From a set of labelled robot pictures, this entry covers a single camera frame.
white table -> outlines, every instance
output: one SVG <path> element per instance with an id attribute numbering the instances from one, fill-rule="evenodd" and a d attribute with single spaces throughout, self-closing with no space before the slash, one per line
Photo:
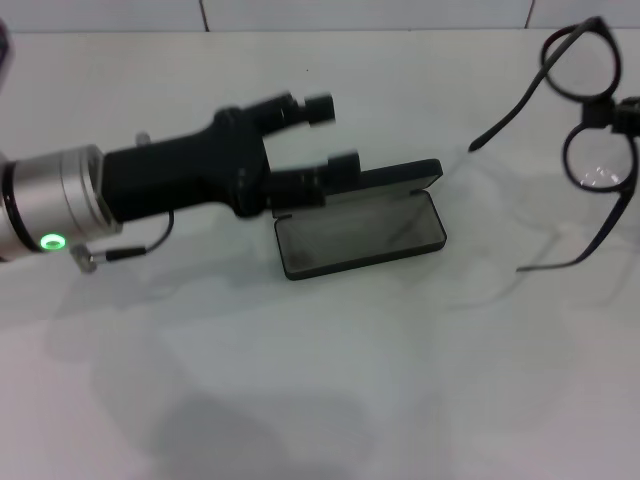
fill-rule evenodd
<path id="1" fill-rule="evenodd" d="M 10 158 L 105 151 L 290 89 L 338 123 L 268 141 L 271 164 L 357 148 L 439 158 L 439 253 L 285 279 L 264 216 L 177 215 L 152 256 L 81 276 L 65 254 L 0 270 L 0 477 L 616 480 L 640 469 L 638 202 L 584 265 L 615 196 L 569 185 L 580 109 L 548 87 L 481 152 L 548 31 L 19 35 L 0 95 Z M 618 32 L 619 95 L 640 31 Z M 165 219 L 109 244 L 153 240 Z"/>

eyeglasses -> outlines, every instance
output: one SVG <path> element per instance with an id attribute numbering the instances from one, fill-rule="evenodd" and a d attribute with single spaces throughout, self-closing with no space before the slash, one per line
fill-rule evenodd
<path id="1" fill-rule="evenodd" d="M 586 33 L 594 34 L 600 41 L 604 40 L 610 53 L 613 54 L 613 68 L 606 79 L 608 86 L 604 89 L 600 85 L 600 88 L 594 87 L 589 91 L 584 91 L 589 88 L 584 84 L 588 83 L 593 72 L 589 73 L 589 78 L 585 78 L 584 72 L 581 72 L 582 77 L 569 81 L 568 85 L 561 79 L 562 69 L 559 69 L 560 72 L 556 72 L 556 69 L 551 72 L 551 68 L 556 65 L 560 57 L 579 38 L 584 43 L 588 37 L 585 35 Z M 552 50 L 554 44 L 563 37 L 566 38 L 555 50 Z M 578 52 L 577 57 L 575 57 L 575 53 L 573 56 L 579 60 L 580 51 L 575 50 L 575 47 L 571 51 Z M 552 265 L 520 267 L 518 272 L 565 268 L 577 265 L 587 259 L 602 244 L 622 217 L 633 198 L 638 181 L 638 151 L 633 137 L 640 135 L 640 98 L 629 98 L 619 105 L 616 105 L 612 98 L 622 77 L 622 61 L 615 39 L 604 20 L 601 17 L 592 17 L 581 24 L 565 27 L 555 32 L 542 46 L 540 64 L 540 71 L 518 104 L 495 126 L 474 140 L 469 146 L 469 151 L 473 152 L 482 148 L 511 122 L 531 99 L 542 80 L 546 79 L 551 88 L 562 97 L 582 104 L 582 122 L 569 133 L 562 148 L 562 163 L 567 177 L 574 186 L 582 190 L 593 193 L 615 192 L 620 198 L 595 238 L 576 259 Z M 606 136 L 606 140 L 602 142 L 601 134 L 604 133 L 602 130 L 609 125 L 612 126 L 611 133 L 620 135 Z M 608 147 L 611 147 L 616 141 L 622 143 L 622 150 L 616 150 L 616 153 L 612 154 Z M 590 164 L 590 160 L 594 158 L 595 165 Z"/>

